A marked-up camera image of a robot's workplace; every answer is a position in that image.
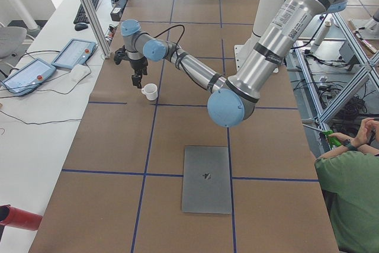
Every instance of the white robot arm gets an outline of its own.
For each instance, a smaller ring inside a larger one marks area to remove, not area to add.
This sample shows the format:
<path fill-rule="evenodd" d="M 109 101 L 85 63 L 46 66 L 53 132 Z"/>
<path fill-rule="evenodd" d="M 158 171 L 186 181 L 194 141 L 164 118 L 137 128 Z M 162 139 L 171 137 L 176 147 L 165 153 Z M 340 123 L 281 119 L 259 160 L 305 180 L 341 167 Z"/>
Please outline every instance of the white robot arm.
<path fill-rule="evenodd" d="M 253 113 L 260 98 L 259 90 L 312 18 L 325 12 L 341 11 L 346 3 L 347 0 L 285 0 L 237 74 L 228 78 L 210 69 L 176 43 L 154 39 L 141 30 L 136 20 L 122 23 L 125 46 L 118 50 L 115 61 L 130 61 L 135 71 L 133 85 L 138 88 L 141 88 L 142 75 L 146 74 L 146 59 L 172 62 L 212 93 L 208 113 L 213 121 L 224 127 L 236 126 Z"/>

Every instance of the metal frame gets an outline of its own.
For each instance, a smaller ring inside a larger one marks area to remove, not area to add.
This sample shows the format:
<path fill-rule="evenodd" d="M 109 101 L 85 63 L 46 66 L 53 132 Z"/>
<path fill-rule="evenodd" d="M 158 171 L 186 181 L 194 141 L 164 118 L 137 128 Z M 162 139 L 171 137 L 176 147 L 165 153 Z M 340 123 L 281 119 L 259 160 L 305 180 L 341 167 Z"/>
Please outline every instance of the metal frame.
<path fill-rule="evenodd" d="M 372 59 L 369 59 L 339 13 L 335 13 L 333 17 L 338 26 L 341 28 L 346 40 L 349 41 L 349 44 L 351 45 L 352 50 L 358 58 L 362 68 L 353 76 L 350 82 L 348 82 L 344 89 L 336 96 L 333 102 L 326 109 L 322 109 L 317 91 L 312 84 L 313 81 L 311 80 L 311 75 L 304 62 L 301 51 L 299 49 L 295 50 L 304 74 L 304 78 L 309 86 L 310 95 L 314 105 L 316 106 L 317 122 L 321 125 L 323 130 L 329 129 L 327 123 L 334 118 L 334 116 L 359 91 L 359 89 L 366 84 L 366 82 L 371 81 L 379 92 L 379 74 L 375 70 L 375 65 L 379 64 L 379 52 L 376 53 Z M 301 42 L 298 41 L 294 46 L 296 47 L 300 45 Z"/>
<path fill-rule="evenodd" d="M 88 17 L 89 23 L 91 24 L 92 31 L 95 34 L 95 37 L 102 50 L 102 53 L 104 54 L 104 57 L 106 59 L 110 58 L 111 50 L 109 48 L 107 41 L 105 40 L 104 33 L 101 29 L 99 19 L 97 18 L 94 5 L 92 4 L 91 0 L 80 0 L 80 1 L 84 7 L 86 16 Z"/>

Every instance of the computer mouse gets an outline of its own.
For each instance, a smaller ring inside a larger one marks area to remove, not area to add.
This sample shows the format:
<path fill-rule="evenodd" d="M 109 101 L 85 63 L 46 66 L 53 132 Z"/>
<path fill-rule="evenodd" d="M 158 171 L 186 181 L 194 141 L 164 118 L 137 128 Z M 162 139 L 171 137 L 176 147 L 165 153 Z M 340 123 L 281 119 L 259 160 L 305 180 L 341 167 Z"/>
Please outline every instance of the computer mouse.
<path fill-rule="evenodd" d="M 81 31 L 81 30 L 84 30 L 84 29 L 87 29 L 87 28 L 88 28 L 88 24 L 87 23 L 79 22 L 79 23 L 75 24 L 75 31 Z"/>

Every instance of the blue cap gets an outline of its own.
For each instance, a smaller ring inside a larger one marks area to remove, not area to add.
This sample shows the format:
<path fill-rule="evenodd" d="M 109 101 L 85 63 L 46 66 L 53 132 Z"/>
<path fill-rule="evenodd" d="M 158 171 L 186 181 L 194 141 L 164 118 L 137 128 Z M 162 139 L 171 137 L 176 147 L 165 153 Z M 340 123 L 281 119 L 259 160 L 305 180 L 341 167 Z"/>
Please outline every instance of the blue cap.
<path fill-rule="evenodd" d="M 241 98 L 229 89 L 219 89 L 208 99 L 208 113 L 221 127 L 237 126 L 245 115 Z"/>
<path fill-rule="evenodd" d="M 126 20 L 121 24 L 121 35 L 123 37 L 133 35 L 140 30 L 141 26 L 137 20 Z"/>
<path fill-rule="evenodd" d="M 166 55 L 166 46 L 159 40 L 150 40 L 143 46 L 143 55 L 147 59 L 157 62 Z"/>

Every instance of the desk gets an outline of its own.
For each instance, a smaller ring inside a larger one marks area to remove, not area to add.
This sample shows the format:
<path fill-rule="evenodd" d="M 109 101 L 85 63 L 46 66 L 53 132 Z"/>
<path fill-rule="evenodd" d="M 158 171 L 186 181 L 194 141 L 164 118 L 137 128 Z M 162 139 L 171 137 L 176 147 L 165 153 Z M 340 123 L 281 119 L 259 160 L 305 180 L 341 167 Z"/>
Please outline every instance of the desk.
<path fill-rule="evenodd" d="M 100 0 L 97 15 L 104 33 L 108 25 L 117 25 L 110 17 L 110 0 Z M 29 52 L 36 50 L 61 50 L 71 38 L 95 40 L 90 28 L 75 31 L 73 19 L 79 7 L 79 0 L 64 0 L 46 23 Z M 40 57 L 51 62 L 56 55 Z M 21 59 L 17 67 L 31 61 Z M 88 102 L 103 59 L 100 49 L 88 61 L 92 73 L 70 94 L 34 92 L 22 98 L 1 99 L 2 111 L 27 122 L 42 122 L 66 119 L 81 119 Z M 63 74 L 57 71 L 53 76 Z M 65 75 L 48 82 L 40 89 L 54 89 L 62 92 L 75 84 Z M 0 201 L 30 212 L 44 214 L 62 165 L 66 159 L 79 122 L 27 126 L 0 114 L 0 127 L 5 133 L 0 136 Z M 6 227 L 0 242 L 0 252 L 26 253 L 36 232 Z"/>
<path fill-rule="evenodd" d="M 258 2 L 129 0 L 123 19 L 153 35 L 185 22 L 180 45 L 231 75 Z M 118 31 L 111 50 L 122 45 Z M 104 62 L 31 253 L 338 251 L 285 67 L 231 129 L 211 121 L 209 94 L 171 63 L 148 73 L 155 103 L 131 85 L 127 62 Z M 228 147 L 232 214 L 181 211 L 185 145 Z"/>

